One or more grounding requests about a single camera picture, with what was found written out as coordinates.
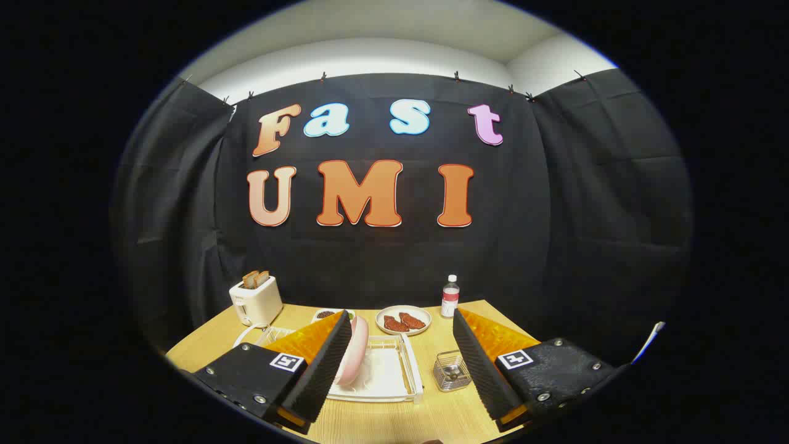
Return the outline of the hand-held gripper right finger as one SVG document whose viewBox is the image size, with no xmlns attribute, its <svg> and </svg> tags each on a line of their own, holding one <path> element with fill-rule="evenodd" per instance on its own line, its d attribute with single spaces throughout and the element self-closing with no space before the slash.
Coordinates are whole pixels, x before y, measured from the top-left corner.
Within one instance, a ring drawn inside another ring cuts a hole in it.
<svg viewBox="0 0 789 444">
<path fill-rule="evenodd" d="M 618 377 L 567 339 L 538 341 L 471 310 L 456 309 L 453 335 L 500 432 L 554 421 Z"/>
</svg>

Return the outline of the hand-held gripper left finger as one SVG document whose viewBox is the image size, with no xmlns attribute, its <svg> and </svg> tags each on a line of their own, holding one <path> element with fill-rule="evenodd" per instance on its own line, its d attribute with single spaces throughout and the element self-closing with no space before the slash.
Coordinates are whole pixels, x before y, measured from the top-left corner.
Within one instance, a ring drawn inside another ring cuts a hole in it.
<svg viewBox="0 0 789 444">
<path fill-rule="evenodd" d="M 192 377 L 257 419 L 305 435 L 318 419 L 351 338 L 350 314 L 339 310 L 270 345 L 235 345 Z"/>
</svg>

